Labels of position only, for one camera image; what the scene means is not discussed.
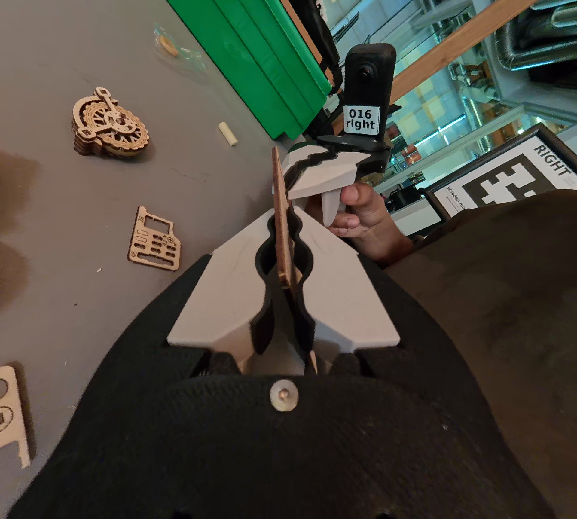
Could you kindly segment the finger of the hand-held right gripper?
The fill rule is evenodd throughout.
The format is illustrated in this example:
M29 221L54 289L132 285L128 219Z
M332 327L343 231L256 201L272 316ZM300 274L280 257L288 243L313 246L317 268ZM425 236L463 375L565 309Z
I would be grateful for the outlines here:
M362 153L362 162L357 165L339 163L337 160L323 161L314 165L327 155L310 156L297 162L292 168L283 170L287 198L294 207L305 210L309 197L320 195L322 223L330 227L336 214L344 209L340 200L342 188L351 185L357 177L358 165L371 159L371 155Z
M297 149L291 149L291 151L285 157L282 163L282 170L288 170L292 168L297 162L302 160L307 160L310 156L316 157L321 155L327 155L324 159L319 159L317 163L320 164L323 161L337 160L339 163L351 163L357 165L362 162L362 153L354 151L335 151L334 149L323 148L318 145L306 145L301 146Z

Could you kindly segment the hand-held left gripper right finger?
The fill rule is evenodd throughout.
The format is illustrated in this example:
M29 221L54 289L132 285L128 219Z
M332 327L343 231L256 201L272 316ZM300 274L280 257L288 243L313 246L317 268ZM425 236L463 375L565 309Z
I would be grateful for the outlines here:
M295 215L313 259L302 293L314 320L315 354L333 363L342 353L397 346L400 335L357 252L303 210Z

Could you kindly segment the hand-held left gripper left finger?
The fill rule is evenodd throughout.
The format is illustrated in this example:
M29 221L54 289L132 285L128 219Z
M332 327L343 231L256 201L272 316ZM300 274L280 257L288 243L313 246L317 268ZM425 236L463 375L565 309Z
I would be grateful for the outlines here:
M269 210L216 249L167 342L227 352L245 373L274 331L269 274L276 265L275 216Z

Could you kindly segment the wooden sheet with wheel parts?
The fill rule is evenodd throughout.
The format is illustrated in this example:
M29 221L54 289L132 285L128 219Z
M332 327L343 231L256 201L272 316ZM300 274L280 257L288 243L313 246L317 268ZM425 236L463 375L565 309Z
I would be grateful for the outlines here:
M287 219L290 202L287 198L285 179L277 147L272 148L272 180L278 278L292 314L294 328L297 328L297 307L295 295L297 292L298 282L302 278L302 275L295 267L293 261L294 242L290 237Z

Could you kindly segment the grey desk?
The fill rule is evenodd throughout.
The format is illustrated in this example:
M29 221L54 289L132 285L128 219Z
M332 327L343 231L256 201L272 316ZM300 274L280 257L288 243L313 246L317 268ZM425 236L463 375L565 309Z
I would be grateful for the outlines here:
M157 58L154 26L206 74ZM127 161L73 149L74 104L105 87L150 142ZM218 125L225 121L238 144ZM128 324L272 205L270 139L165 0L1 0L1 364L18 371L32 463L1 449L1 518L45 465ZM174 223L180 267L127 259L138 206Z

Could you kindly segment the person's right hand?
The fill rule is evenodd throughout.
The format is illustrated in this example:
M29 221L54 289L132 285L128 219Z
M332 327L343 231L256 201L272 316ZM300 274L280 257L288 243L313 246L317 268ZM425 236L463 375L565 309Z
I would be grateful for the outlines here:
M354 183L343 187L340 200L346 209L336 214L328 230L350 240L361 255L385 268L413 252L413 242L402 234L383 198L370 186Z

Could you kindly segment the small slotted wooden piece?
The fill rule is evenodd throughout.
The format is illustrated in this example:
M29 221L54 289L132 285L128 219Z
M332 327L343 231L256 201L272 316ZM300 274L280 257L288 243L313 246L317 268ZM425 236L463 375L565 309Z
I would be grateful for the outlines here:
M156 269L177 271L181 263L181 252L181 242L175 235L174 223L139 205L127 259Z

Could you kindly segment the black office chair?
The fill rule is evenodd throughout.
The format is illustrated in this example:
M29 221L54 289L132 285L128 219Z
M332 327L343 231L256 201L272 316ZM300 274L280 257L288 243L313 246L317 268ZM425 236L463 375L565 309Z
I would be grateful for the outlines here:
M334 85L329 94L334 95L343 82L340 55L329 27L321 16L320 6L316 0L289 0L289 2L321 55L321 68L330 70L333 76Z

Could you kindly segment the wooden ceiling beam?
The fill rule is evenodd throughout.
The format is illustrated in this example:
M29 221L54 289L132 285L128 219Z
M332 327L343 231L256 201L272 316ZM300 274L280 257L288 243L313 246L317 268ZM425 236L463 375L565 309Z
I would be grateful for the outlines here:
M475 44L483 41L503 25L539 0L496 0L461 28L442 40L429 52L393 79L391 102L397 102L422 82L435 75Z

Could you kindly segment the green plastic bin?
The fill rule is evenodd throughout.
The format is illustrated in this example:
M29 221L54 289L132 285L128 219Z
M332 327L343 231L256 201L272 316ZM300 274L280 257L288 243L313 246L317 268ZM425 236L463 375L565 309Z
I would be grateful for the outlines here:
M333 75L289 0L166 0L272 139L295 140Z

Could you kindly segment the clear bag of small parts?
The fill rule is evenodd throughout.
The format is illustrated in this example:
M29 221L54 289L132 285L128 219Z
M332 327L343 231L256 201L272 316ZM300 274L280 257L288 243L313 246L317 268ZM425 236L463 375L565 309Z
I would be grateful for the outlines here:
M154 26L154 52L159 60L180 74L198 78L206 74L206 65L198 50L180 46L159 24Z

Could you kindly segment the framed marker sign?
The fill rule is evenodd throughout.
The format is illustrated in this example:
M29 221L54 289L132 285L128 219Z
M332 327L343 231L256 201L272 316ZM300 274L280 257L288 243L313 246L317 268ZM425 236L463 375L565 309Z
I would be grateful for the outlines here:
M576 189L576 126L554 134L543 123L443 177L423 192L443 221L555 189Z

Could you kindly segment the wooden wheel assembly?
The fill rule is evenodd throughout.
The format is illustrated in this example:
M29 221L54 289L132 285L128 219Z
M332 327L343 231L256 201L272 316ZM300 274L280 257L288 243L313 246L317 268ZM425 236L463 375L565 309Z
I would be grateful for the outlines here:
M149 144L144 123L119 106L104 87L97 87L92 96L76 102L71 124L73 147L80 155L132 158L144 152Z

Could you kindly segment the wooden sheet with window cutout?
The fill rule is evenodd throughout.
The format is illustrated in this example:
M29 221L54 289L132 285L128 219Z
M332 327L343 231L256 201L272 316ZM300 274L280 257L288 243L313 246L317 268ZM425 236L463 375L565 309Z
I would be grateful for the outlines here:
M1 393L1 448L17 443L20 466L25 469L31 465L31 458L17 376L13 367L1 366L1 382L5 384L5 392Z

